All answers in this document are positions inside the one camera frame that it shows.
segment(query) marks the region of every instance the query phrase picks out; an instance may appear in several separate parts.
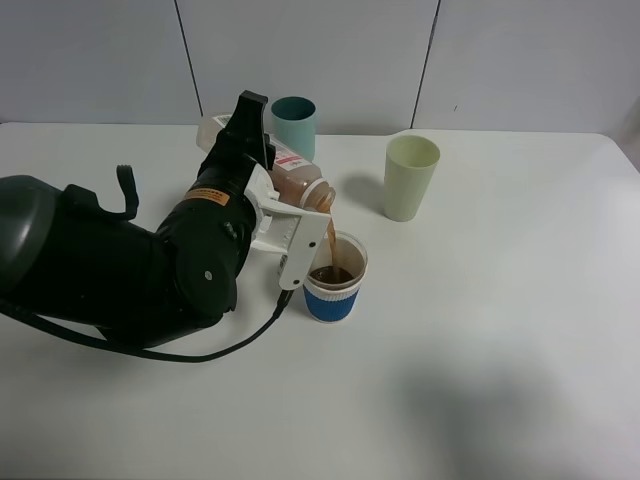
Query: bottle label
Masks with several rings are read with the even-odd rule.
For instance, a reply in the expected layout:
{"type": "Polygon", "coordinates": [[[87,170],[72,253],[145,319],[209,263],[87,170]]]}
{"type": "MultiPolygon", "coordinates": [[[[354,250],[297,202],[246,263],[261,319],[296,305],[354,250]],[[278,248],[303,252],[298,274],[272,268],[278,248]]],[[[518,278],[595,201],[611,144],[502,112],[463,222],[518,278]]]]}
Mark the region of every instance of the bottle label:
{"type": "Polygon", "coordinates": [[[271,140],[271,143],[273,143],[273,145],[276,147],[276,158],[274,160],[274,163],[276,163],[283,170],[290,172],[291,170],[295,170],[298,167],[311,165],[311,162],[305,160],[297,153],[292,152],[281,143],[275,140],[271,140]]]}

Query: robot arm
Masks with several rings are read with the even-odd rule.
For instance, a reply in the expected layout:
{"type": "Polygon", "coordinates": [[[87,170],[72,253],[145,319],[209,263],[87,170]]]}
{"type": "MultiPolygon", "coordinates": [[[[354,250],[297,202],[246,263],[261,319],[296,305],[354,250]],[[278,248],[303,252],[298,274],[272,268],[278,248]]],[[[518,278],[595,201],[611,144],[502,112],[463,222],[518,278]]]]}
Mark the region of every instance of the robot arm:
{"type": "Polygon", "coordinates": [[[266,102],[240,96],[196,182],[155,233],[129,222],[137,207],[130,169],[118,170],[123,214],[105,212],[95,193],[75,185],[61,192],[31,177],[0,179],[0,311],[76,343],[179,361],[143,349],[235,309],[236,277],[253,245],[283,255],[284,292],[268,328],[306,276],[329,216],[277,201],[267,173],[274,151],[262,126],[266,102]],[[37,314],[94,325],[106,340],[37,314]]]}

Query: plastic bottle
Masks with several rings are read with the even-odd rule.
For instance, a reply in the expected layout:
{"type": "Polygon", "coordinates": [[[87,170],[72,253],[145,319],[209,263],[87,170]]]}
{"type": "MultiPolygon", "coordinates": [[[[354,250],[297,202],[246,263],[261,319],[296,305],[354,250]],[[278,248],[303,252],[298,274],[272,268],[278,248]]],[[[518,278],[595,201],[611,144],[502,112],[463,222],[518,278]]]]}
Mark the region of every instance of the plastic bottle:
{"type": "MultiPolygon", "coordinates": [[[[198,128],[196,143],[209,153],[216,135],[229,121],[230,115],[205,117],[198,128]]],[[[302,158],[275,139],[276,147],[273,170],[269,172],[273,185],[280,192],[280,201],[299,208],[312,208],[329,213],[336,191],[322,177],[320,168],[302,158]]]]}

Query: blue paper cup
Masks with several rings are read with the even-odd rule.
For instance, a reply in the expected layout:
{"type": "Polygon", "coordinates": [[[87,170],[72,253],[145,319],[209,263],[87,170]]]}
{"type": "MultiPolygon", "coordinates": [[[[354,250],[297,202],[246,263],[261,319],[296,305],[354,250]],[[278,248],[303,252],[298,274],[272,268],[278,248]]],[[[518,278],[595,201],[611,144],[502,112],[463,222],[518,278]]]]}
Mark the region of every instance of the blue paper cup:
{"type": "MultiPolygon", "coordinates": [[[[346,318],[355,304],[360,286],[367,273],[367,251],[355,237],[336,232],[338,266],[349,272],[349,282],[331,285],[319,282],[310,275],[304,281],[304,298],[313,317],[322,323],[336,323],[346,318]]],[[[332,265],[329,239],[325,238],[316,252],[310,272],[332,265]]]]}

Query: black strap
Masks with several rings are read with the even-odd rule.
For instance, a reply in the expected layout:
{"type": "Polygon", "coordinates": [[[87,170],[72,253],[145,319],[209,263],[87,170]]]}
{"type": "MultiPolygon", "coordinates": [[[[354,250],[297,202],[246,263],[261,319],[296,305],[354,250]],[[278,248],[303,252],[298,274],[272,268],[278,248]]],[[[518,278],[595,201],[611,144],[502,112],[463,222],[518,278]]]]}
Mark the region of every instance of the black strap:
{"type": "Polygon", "coordinates": [[[108,212],[98,203],[98,196],[95,192],[79,187],[78,185],[67,185],[62,192],[62,200],[70,208],[90,213],[101,218],[119,221],[128,221],[136,218],[140,199],[136,190],[136,181],[133,177],[133,169],[129,165],[118,165],[116,175],[120,190],[124,195],[125,210],[122,213],[108,212]]]}
{"type": "Polygon", "coordinates": [[[132,357],[148,358],[150,360],[159,360],[163,362],[204,363],[220,357],[224,357],[225,355],[229,355],[230,353],[233,353],[236,350],[241,349],[242,347],[246,347],[251,342],[256,340],[259,336],[266,332],[267,329],[271,325],[273,325],[273,323],[280,317],[282,311],[288,305],[289,300],[291,300],[292,295],[293,290],[283,290],[280,294],[280,297],[278,298],[276,309],[274,310],[271,318],[249,338],[228,348],[225,348],[224,350],[220,350],[219,352],[197,356],[153,352],[150,350],[130,347],[128,345],[110,342],[100,338],[91,337],[89,335],[84,335],[82,333],[62,327],[56,323],[46,320],[45,318],[34,314],[30,310],[22,308],[18,305],[14,305],[3,299],[0,299],[0,313],[3,313],[21,323],[24,323],[25,325],[29,325],[36,330],[40,330],[41,332],[53,335],[54,337],[61,338],[62,340],[67,340],[68,342],[72,342],[78,345],[84,345],[85,347],[95,348],[97,350],[105,350],[108,352],[121,353],[123,355],[129,355],[132,357]]]}

